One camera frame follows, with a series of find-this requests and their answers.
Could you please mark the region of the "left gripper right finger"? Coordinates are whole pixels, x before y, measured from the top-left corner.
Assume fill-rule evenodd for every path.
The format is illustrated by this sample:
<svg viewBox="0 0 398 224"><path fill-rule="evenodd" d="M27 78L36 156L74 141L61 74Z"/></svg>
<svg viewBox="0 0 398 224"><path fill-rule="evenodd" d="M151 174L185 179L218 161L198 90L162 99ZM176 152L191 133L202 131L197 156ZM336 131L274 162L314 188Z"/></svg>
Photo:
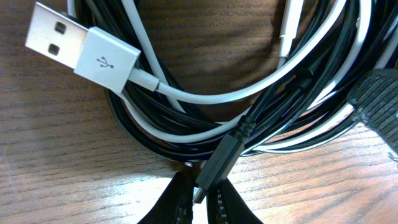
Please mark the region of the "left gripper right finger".
<svg viewBox="0 0 398 224"><path fill-rule="evenodd" d="M209 224L262 224L228 179L210 190L206 204Z"/></svg>

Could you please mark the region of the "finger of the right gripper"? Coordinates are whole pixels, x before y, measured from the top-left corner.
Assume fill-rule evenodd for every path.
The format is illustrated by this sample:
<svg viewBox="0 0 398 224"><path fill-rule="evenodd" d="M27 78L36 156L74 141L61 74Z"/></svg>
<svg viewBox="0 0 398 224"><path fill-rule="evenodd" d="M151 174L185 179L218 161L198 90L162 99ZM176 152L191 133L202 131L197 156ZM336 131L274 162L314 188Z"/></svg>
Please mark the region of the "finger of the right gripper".
<svg viewBox="0 0 398 224"><path fill-rule="evenodd" d="M367 72L346 99L354 108L354 117L386 142L391 148L389 157L397 161L397 70Z"/></svg>

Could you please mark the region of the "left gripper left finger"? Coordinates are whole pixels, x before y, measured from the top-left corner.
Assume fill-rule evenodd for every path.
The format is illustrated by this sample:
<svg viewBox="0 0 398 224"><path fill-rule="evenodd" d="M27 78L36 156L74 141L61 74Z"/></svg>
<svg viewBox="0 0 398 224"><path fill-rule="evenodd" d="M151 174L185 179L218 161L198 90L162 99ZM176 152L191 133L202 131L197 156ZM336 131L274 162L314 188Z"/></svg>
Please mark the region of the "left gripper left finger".
<svg viewBox="0 0 398 224"><path fill-rule="evenodd" d="M194 179L178 172L138 224L192 224Z"/></svg>

